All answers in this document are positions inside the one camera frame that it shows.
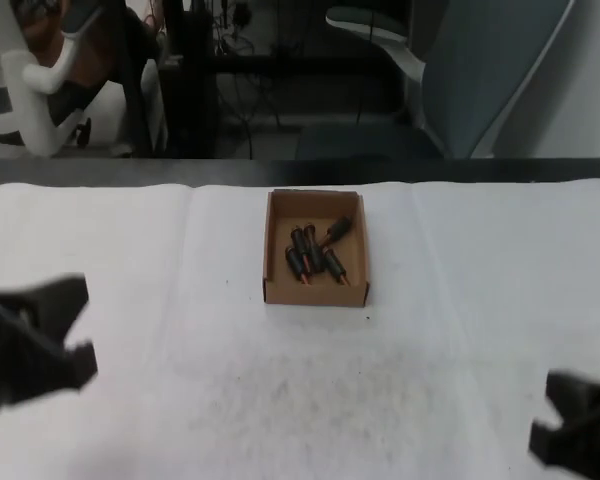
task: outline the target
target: open cardboard box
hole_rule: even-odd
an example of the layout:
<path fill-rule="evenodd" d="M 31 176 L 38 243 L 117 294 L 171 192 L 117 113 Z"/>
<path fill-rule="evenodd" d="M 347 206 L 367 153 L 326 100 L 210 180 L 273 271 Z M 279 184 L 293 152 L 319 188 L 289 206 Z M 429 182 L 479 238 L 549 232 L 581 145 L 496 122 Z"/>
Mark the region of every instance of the open cardboard box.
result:
<path fill-rule="evenodd" d="M 353 220 L 349 233 L 333 244 L 351 286 L 338 284 L 329 272 L 313 275 L 311 285 L 299 282 L 287 265 L 285 249 L 291 231 L 316 226 L 319 241 L 338 218 Z M 264 301 L 285 305 L 363 307 L 369 293 L 369 253 L 362 196 L 356 192 L 274 190 L 269 193 L 264 237 Z"/>

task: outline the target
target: white table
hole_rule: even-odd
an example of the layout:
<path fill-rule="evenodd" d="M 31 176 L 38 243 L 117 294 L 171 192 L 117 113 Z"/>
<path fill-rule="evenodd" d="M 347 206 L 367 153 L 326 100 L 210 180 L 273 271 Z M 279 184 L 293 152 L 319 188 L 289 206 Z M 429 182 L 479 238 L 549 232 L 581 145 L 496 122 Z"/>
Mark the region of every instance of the white table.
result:
<path fill-rule="evenodd" d="M 600 181 L 357 190 L 366 309 L 263 304 L 265 189 L 0 187 L 0 286 L 84 272 L 100 368 L 0 413 L 0 480 L 567 478 L 527 442 L 600 377 Z"/>

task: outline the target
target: chair armrest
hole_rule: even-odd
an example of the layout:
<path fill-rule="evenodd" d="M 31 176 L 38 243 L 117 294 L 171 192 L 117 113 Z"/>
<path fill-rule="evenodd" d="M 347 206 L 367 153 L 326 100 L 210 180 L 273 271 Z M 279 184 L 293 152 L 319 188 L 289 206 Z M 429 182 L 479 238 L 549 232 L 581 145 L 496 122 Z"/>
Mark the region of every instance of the chair armrest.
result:
<path fill-rule="evenodd" d="M 73 0 L 62 20 L 64 43 L 51 68 L 30 64 L 24 68 L 25 83 L 33 90 L 51 95 L 60 90 L 80 50 L 82 35 L 103 12 L 101 0 Z"/>
<path fill-rule="evenodd" d="M 385 50 L 411 80 L 421 83 L 425 63 L 407 47 L 407 27 L 397 20 L 366 8 L 333 7 L 327 11 L 329 25 L 371 40 Z"/>
<path fill-rule="evenodd" d="M 332 7 L 327 10 L 326 20 L 333 27 L 366 36 L 367 39 L 371 35 L 374 42 L 390 40 L 406 45 L 409 39 L 409 31 L 405 25 L 368 8 Z"/>

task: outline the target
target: white wall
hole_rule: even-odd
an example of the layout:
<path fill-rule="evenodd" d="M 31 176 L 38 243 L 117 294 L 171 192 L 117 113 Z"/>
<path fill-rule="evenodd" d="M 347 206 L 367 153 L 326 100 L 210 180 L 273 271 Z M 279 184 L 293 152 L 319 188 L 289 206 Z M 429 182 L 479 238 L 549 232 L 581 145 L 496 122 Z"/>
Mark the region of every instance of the white wall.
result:
<path fill-rule="evenodd" d="M 499 156 L 600 157 L 600 0 L 576 0 L 521 98 Z"/>

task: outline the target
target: black cylindrical object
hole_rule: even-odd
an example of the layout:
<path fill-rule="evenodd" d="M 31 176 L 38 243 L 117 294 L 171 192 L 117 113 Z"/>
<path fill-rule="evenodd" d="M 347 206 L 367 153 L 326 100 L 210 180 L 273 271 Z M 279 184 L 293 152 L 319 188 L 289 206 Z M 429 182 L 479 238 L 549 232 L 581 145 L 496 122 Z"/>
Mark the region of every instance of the black cylindrical object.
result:
<path fill-rule="evenodd" d="M 340 263 L 338 257 L 336 257 L 335 252 L 330 248 L 324 252 L 324 263 L 327 266 L 327 270 L 329 270 L 331 276 L 338 283 L 344 283 L 345 285 L 349 284 L 347 281 L 347 271 L 342 266 L 342 263 Z"/>
<path fill-rule="evenodd" d="M 351 219 L 349 217 L 340 217 L 336 223 L 327 229 L 327 234 L 320 241 L 320 246 L 324 248 L 327 245 L 337 242 L 344 237 L 349 230 L 351 230 Z"/>
<path fill-rule="evenodd" d="M 287 247 L 284 251 L 284 256 L 287 259 L 287 264 L 289 265 L 289 268 L 296 279 L 304 284 L 308 284 L 307 271 L 304 263 L 302 263 L 302 257 L 298 254 L 296 249 L 293 247 Z"/>
<path fill-rule="evenodd" d="M 304 236 L 309 244 L 309 259 L 313 271 L 315 273 L 324 272 L 324 256 L 322 255 L 322 248 L 316 241 L 316 227 L 314 224 L 309 223 L 304 227 Z"/>
<path fill-rule="evenodd" d="M 300 227 L 296 227 L 291 231 L 291 241 L 293 242 L 293 248 L 295 248 L 300 255 L 307 255 L 309 253 L 307 242 L 304 239 L 304 234 Z"/>
<path fill-rule="evenodd" d="M 307 274 L 311 274 L 311 265 L 309 263 L 309 248 L 307 247 L 307 241 L 304 238 L 302 229 L 298 226 L 291 231 L 291 241 L 296 252 L 302 258 L 304 268 Z"/>

